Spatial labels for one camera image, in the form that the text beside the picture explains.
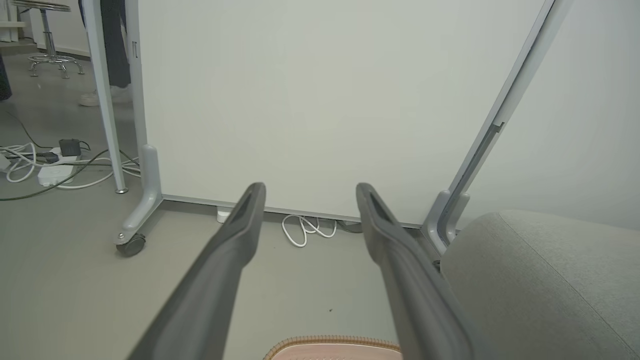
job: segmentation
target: stool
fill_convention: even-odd
[[[67,74],[67,68],[65,66],[66,63],[74,63],[78,66],[78,74],[84,74],[84,70],[82,65],[78,63],[75,58],[71,56],[63,56],[58,55],[56,53],[56,47],[53,44],[53,35],[51,34],[51,30],[49,29],[49,21],[47,21],[47,10],[52,10],[55,12],[71,12],[71,8],[67,5],[53,4],[53,3],[45,3],[43,1],[34,1],[34,0],[13,0],[12,3],[17,6],[23,6],[31,9],[39,9],[40,14],[42,15],[42,25],[44,27],[44,43],[47,48],[46,55],[34,55],[30,56],[30,61],[33,61],[29,70],[31,71],[31,76],[38,76],[36,73],[36,66],[41,63],[51,63],[58,64],[58,67],[62,71],[62,78],[68,79],[69,74]]]

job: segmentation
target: white power strip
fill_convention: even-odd
[[[80,156],[62,156],[62,153],[59,147],[54,147],[53,149],[51,149],[51,152],[58,155],[59,157],[58,162],[80,160]],[[73,174],[75,171],[76,171],[76,167],[71,165],[57,165],[52,167],[44,167],[44,168],[41,168],[40,172],[38,173],[38,182],[40,183],[40,185],[44,187],[53,186],[60,183],[62,180],[68,178],[69,176],[71,176],[71,174]],[[74,178],[72,177],[71,179],[65,181],[65,184],[69,184],[73,180]]]

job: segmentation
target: gray fabric cushion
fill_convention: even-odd
[[[456,237],[441,269],[505,358],[639,358],[640,232],[490,213]]]

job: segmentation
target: person's leg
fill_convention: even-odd
[[[131,102],[131,94],[127,86],[131,83],[129,62],[125,52],[120,19],[125,22],[125,0],[102,0],[100,11],[102,13],[102,31],[104,33],[104,47],[107,58],[107,70],[109,72],[109,84],[111,85],[111,98],[113,102]],[[78,0],[80,13],[83,16],[82,0]],[[80,96],[80,105],[97,106],[100,104],[97,94],[90,92]]]
[[[100,7],[109,84],[125,88],[131,83],[131,75],[120,27],[120,19],[124,18],[124,0],[102,0]]]

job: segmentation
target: small white device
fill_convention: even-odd
[[[217,212],[218,212],[218,222],[221,224],[224,224],[225,221],[227,221],[227,218],[229,217],[229,215],[231,215],[231,210],[233,210],[233,208],[224,208],[223,206],[218,206],[217,207]]]
[[[51,149],[51,152],[58,155],[58,162],[80,160],[80,156],[62,156],[62,152],[60,151],[59,147],[54,147],[53,149]],[[73,174],[75,171],[76,167],[71,165],[56,165],[52,167],[44,167],[41,168],[40,172],[38,173],[38,182],[44,187],[53,186],[71,176],[71,174]],[[74,178],[72,177],[71,179],[65,181],[65,184],[69,184],[73,180]]]

